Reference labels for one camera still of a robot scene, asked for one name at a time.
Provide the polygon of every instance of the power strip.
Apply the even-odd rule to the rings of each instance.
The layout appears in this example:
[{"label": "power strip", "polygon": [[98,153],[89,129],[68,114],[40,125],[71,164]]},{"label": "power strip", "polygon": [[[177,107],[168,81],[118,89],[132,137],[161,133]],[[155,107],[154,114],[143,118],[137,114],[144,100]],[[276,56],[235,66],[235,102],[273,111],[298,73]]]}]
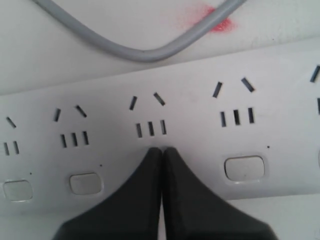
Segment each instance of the power strip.
[{"label": "power strip", "polygon": [[320,193],[319,43],[1,96],[0,215],[90,207],[152,146],[226,200]]}]

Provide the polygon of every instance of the red paint mark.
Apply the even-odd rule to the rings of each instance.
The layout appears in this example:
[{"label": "red paint mark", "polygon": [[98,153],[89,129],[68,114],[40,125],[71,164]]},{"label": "red paint mark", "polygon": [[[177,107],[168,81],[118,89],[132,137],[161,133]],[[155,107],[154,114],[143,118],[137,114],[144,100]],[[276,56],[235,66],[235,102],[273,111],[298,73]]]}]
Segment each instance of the red paint mark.
[{"label": "red paint mark", "polygon": [[[213,13],[216,9],[213,6],[202,3],[193,7],[188,7],[183,17],[179,17],[179,25],[184,29],[190,28],[199,23],[206,16]],[[210,33],[227,33],[234,29],[236,25],[229,19],[226,18],[217,26],[210,30]]]}]

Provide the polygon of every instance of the gray cable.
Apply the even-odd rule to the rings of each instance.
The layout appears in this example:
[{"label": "gray cable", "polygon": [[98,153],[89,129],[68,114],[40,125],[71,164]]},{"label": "gray cable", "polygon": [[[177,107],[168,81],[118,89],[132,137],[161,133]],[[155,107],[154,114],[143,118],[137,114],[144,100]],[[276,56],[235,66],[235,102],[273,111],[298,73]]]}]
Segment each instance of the gray cable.
[{"label": "gray cable", "polygon": [[97,34],[80,21],[75,19],[52,0],[33,0],[51,16],[64,24],[71,31],[79,35],[87,42],[99,47],[107,53],[123,59],[137,62],[156,62],[167,59],[184,50],[195,41],[204,36],[213,27],[227,18],[233,11],[239,8],[246,0],[226,0],[213,13],[206,16],[202,21],[193,26],[187,32],[157,49],[139,50],[126,47],[110,41]]}]

